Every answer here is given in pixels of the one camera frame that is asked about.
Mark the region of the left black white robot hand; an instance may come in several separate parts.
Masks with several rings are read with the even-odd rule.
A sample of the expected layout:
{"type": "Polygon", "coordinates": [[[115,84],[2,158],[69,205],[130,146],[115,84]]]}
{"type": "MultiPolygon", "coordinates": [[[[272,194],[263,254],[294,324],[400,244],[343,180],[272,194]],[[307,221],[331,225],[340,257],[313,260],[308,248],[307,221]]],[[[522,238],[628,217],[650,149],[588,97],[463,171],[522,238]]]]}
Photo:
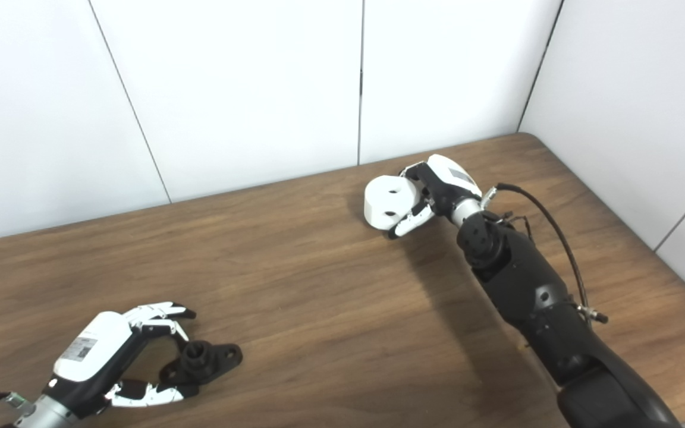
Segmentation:
{"type": "Polygon", "coordinates": [[[57,358],[43,395],[77,420],[100,414],[107,407],[152,407],[198,395],[196,385],[153,384],[122,377],[153,339],[170,336],[183,350],[188,336],[177,320],[195,317],[196,312],[172,301],[142,304],[125,313],[99,313],[57,358]]]}

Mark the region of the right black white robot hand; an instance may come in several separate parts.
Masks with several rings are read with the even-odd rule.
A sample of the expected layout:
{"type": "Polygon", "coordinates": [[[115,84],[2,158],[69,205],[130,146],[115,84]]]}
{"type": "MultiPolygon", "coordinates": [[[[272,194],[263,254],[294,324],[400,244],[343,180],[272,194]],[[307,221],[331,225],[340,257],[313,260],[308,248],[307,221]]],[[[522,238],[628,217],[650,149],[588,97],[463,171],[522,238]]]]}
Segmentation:
{"type": "Polygon", "coordinates": [[[424,162],[403,168],[399,176],[418,184],[420,197],[389,229],[391,240],[407,235],[436,216],[461,228],[469,217],[481,211],[483,192],[463,167],[443,155],[432,154],[424,162]]]}

